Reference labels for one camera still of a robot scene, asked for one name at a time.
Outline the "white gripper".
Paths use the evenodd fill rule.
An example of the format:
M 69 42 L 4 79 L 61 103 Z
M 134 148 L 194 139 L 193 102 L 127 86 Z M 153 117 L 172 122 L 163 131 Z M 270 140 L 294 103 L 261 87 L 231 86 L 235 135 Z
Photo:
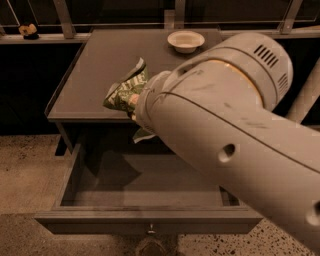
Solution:
M 130 106 L 136 105 L 136 123 L 151 134 L 154 133 L 151 122 L 152 105 L 154 104 L 156 97 L 162 92 L 164 83 L 170 74 L 170 71 L 163 71 L 153 76 L 143 87 L 140 95 L 132 94 L 128 100 Z

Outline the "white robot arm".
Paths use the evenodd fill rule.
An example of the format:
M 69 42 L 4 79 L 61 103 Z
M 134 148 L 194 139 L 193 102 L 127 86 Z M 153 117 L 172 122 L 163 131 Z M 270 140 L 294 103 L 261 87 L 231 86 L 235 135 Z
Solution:
M 235 35 L 153 77 L 137 123 L 207 178 L 320 252 L 320 135 L 273 114 L 293 78 L 276 41 Z

